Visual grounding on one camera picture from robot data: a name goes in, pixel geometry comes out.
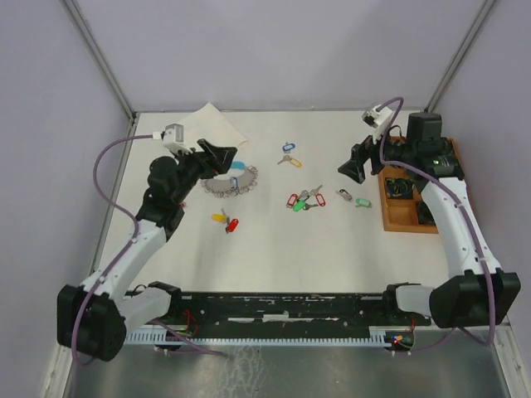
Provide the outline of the black tag key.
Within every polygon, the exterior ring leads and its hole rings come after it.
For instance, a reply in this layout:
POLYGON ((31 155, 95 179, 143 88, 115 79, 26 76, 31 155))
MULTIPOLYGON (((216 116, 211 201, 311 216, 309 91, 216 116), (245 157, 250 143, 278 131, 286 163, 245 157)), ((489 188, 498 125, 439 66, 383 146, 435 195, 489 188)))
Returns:
POLYGON ((344 189, 337 190, 336 193, 340 195, 345 201, 348 201, 348 202, 353 201, 352 195, 344 189))

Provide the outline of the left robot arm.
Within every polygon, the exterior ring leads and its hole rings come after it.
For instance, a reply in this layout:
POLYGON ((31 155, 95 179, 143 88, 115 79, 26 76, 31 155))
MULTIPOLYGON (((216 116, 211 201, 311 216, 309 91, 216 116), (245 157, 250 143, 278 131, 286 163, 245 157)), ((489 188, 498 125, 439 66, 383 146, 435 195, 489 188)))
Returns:
POLYGON ((172 237, 184 217, 183 202, 200 180, 228 173, 237 150, 218 147, 200 138, 194 148, 172 140, 169 154, 149 165, 148 187, 137 214, 120 205, 133 230, 123 246, 103 268, 80 285, 65 285, 56 301, 57 341, 90 360, 114 359, 128 333, 161 318, 175 323, 183 315, 180 289, 154 282, 131 298, 129 286, 139 272, 172 237))

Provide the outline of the green tag key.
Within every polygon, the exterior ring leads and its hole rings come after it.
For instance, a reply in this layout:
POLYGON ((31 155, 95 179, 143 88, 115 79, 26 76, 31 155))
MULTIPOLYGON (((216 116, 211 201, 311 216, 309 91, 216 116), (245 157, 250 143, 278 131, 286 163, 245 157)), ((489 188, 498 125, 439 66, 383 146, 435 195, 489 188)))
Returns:
POLYGON ((306 201, 300 200, 294 204, 294 206, 292 207, 292 210, 295 212, 298 212, 298 211, 303 210, 305 206, 306 206, 306 201))
POLYGON ((355 203, 356 203, 356 207, 364 207, 364 208, 372 207, 372 203, 369 200, 363 199, 363 198, 357 198, 355 200, 355 203))

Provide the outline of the red tag key bunch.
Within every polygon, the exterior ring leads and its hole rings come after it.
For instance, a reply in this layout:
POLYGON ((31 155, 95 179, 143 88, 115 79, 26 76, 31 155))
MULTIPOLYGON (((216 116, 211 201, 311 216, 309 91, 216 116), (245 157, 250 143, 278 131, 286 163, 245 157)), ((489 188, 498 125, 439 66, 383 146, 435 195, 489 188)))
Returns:
POLYGON ((292 193, 288 198, 285 207, 292 210, 292 207, 297 201, 306 201, 306 206, 301 211, 308 211, 314 207, 325 207, 326 201, 324 196, 320 192, 323 188, 323 185, 320 184, 316 188, 311 189, 310 191, 303 190, 299 194, 292 193))

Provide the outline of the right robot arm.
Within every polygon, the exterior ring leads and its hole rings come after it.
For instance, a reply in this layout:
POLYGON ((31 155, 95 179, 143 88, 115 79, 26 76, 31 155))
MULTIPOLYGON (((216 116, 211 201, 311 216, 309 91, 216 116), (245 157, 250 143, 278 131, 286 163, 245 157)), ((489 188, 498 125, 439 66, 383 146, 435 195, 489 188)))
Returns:
POLYGON ((501 324, 521 283, 516 273, 502 270, 480 231, 455 146, 442 135, 442 117, 410 114, 403 138, 389 134, 393 112, 388 107, 379 105, 365 112, 362 120, 373 131, 352 147, 339 173, 363 183, 365 162, 371 163, 373 175, 385 167, 405 170, 434 219, 448 266, 448 280, 436 288, 389 286, 391 298, 380 305, 384 320, 399 324, 418 313, 439 328, 501 324))

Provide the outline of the red tag small key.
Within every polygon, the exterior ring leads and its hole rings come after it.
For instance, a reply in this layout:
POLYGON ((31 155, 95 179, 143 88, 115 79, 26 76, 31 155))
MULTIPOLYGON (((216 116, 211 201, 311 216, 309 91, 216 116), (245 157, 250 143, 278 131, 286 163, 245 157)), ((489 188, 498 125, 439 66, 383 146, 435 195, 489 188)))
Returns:
POLYGON ((227 219, 227 225, 225 228, 226 233, 232 233, 239 225, 239 220, 237 218, 235 219, 227 219))

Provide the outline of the blue handled key organiser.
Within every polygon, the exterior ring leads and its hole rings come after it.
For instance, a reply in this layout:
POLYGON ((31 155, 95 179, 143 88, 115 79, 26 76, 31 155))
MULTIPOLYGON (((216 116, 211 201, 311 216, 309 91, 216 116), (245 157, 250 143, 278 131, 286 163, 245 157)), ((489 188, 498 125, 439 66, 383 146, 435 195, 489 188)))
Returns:
POLYGON ((252 191, 257 185, 257 177, 255 166, 234 161, 227 175, 202 180, 202 188, 216 198, 237 197, 252 191))

